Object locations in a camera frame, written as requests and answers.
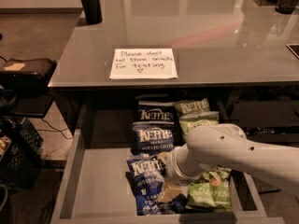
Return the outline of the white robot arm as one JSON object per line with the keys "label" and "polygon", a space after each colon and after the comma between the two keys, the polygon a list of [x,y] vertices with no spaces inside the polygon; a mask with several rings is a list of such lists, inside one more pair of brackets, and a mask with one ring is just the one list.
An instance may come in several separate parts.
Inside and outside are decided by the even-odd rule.
{"label": "white robot arm", "polygon": [[216,166],[252,175],[263,182],[299,195],[299,148],[250,141],[234,124],[193,128],[181,147],[166,157],[166,180],[158,196],[168,203],[181,189]]}

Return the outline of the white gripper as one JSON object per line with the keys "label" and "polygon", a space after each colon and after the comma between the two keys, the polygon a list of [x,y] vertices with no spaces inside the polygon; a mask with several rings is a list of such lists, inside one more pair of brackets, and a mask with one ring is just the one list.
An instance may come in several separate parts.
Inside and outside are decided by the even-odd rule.
{"label": "white gripper", "polygon": [[182,192],[181,186],[188,186],[200,177],[199,153],[187,147],[175,147],[161,152],[157,159],[166,164],[168,178],[158,195],[159,203],[169,203]]}

